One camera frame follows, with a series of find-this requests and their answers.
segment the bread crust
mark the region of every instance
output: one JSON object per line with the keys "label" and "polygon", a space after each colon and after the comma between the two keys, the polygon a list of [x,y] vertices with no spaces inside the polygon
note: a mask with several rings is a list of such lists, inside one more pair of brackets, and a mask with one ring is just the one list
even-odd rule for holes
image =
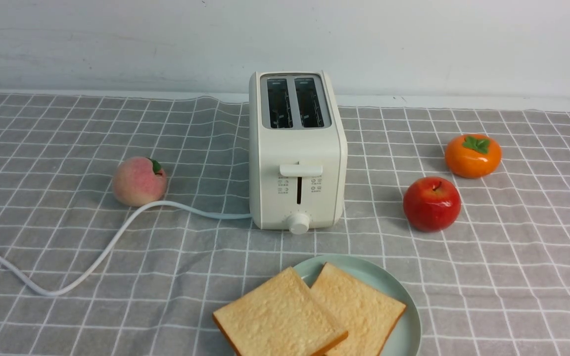
{"label": "bread crust", "polygon": [[348,338],[349,336],[349,331],[348,330],[344,330],[344,333],[337,339],[334,340],[334,342],[329,343],[327,346],[323,347],[322,349],[319,349],[318,351],[316,351],[314,354],[312,354],[311,356],[323,356],[325,354],[325,352],[333,349],[334,347],[336,347],[339,343],[343,342],[344,340],[346,340],[346,338]]}
{"label": "bread crust", "polygon": [[215,324],[217,325],[217,327],[219,328],[219,330],[221,331],[222,334],[224,334],[224,338],[226,338],[226,340],[228,340],[228,343],[231,345],[231,347],[233,347],[233,350],[235,351],[235,354],[237,354],[237,356],[243,356],[239,349],[237,349],[237,346],[235,345],[235,343],[233,343],[232,339],[230,338],[230,336],[228,335],[228,333],[226,333],[226,330],[221,326],[219,320],[217,320],[217,316],[213,313],[212,315],[212,319],[215,321]]}
{"label": "bread crust", "polygon": [[382,351],[384,350],[384,346],[386,346],[386,342],[388,341],[388,338],[391,337],[391,334],[393,333],[393,330],[395,329],[395,327],[397,326],[397,323],[400,321],[400,319],[403,317],[404,313],[406,312],[407,308],[404,308],[402,310],[402,313],[400,314],[400,316],[397,318],[397,320],[395,321],[395,323],[393,324],[393,326],[391,327],[391,329],[389,329],[388,331],[388,335],[386,336],[386,338],[384,339],[384,344],[382,345],[382,347],[380,347],[380,351],[378,351],[377,355],[375,356],[380,356],[382,354]]}

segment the white cord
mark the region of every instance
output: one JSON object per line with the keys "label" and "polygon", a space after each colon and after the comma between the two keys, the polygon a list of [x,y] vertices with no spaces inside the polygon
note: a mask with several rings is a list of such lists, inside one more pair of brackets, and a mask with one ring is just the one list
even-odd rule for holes
{"label": "white cord", "polygon": [[95,270],[95,268],[97,268],[97,266],[102,263],[104,258],[107,257],[109,252],[111,252],[111,249],[113,248],[114,245],[116,245],[118,239],[120,239],[120,236],[122,236],[122,233],[129,227],[129,225],[133,222],[133,220],[136,217],[138,217],[138,215],[140,215],[141,212],[144,212],[145,210],[152,207],[160,207],[160,206],[181,208],[200,216],[209,217],[212,219],[220,219],[220,220],[237,220],[237,219],[247,219],[251,217],[251,214],[218,214],[218,213],[202,212],[201,210],[189,207],[188,205],[167,200],[159,200],[146,205],[142,205],[142,207],[138,208],[135,212],[133,212],[133,214],[131,214],[131,216],[129,216],[127,221],[124,223],[124,225],[122,225],[120,230],[116,232],[115,236],[113,236],[113,239],[111,239],[107,247],[104,249],[104,251],[102,251],[102,254],[94,261],[91,267],[88,268],[88,270],[86,270],[85,273],[81,275],[81,277],[78,277],[78,279],[70,283],[70,285],[66,286],[63,289],[59,289],[57,291],[48,291],[41,288],[32,280],[30,280],[30,278],[28,278],[27,275],[21,272],[19,268],[17,268],[16,266],[14,266],[12,263],[10,263],[1,256],[0,256],[0,264],[6,266],[9,270],[11,270],[14,274],[16,274],[17,277],[19,277],[25,284],[27,284],[27,286],[29,286],[30,289],[32,289],[33,291],[35,291],[40,295],[43,295],[45,297],[57,297],[59,295],[63,295],[68,291],[71,291],[72,289],[76,288],[79,284],[81,284],[82,281],[84,281],[87,277],[89,277],[89,275]]}

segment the peach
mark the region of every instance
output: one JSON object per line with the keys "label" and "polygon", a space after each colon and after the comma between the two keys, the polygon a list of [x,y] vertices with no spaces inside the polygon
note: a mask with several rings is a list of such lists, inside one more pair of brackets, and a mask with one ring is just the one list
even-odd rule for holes
{"label": "peach", "polygon": [[111,185],[120,203],[141,207],[160,200],[167,188],[167,175],[156,160],[131,157],[118,165]]}

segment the red apple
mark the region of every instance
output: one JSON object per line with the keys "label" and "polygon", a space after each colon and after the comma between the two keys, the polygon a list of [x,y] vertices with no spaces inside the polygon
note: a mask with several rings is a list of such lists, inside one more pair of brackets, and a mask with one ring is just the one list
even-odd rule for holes
{"label": "red apple", "polygon": [[416,229],[439,231],[457,220],[461,212],[461,196],[450,181],[424,177],[410,185],[404,194],[403,210]]}

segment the white toaster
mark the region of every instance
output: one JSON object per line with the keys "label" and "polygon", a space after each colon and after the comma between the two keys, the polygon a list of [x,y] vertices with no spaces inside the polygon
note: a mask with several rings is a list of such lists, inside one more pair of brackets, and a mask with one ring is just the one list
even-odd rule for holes
{"label": "white toaster", "polygon": [[258,228],[304,234],[342,216],[348,150],[324,72],[249,82],[249,210]]}

